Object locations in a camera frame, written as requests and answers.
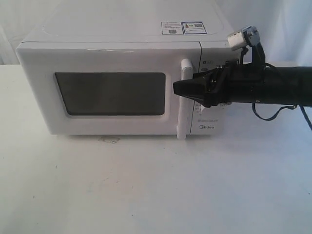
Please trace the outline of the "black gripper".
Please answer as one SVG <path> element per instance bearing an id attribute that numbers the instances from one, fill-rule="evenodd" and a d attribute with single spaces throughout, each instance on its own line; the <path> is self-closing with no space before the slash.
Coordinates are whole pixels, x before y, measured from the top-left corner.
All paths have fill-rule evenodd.
<path id="1" fill-rule="evenodd" d="M 253 103 L 255 87 L 262 83 L 262 68 L 253 63 L 231 60 L 208 72 L 195 73 L 192 79 L 173 83 L 174 94 L 205 107 L 221 103 Z"/>

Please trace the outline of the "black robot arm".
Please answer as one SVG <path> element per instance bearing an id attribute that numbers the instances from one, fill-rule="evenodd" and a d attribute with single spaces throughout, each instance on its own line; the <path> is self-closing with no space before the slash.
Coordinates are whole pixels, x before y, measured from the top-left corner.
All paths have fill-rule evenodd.
<path id="1" fill-rule="evenodd" d="M 312 105 L 311 67 L 263 67 L 228 61 L 173 84 L 174 93 L 204 107 L 221 103 Z"/>

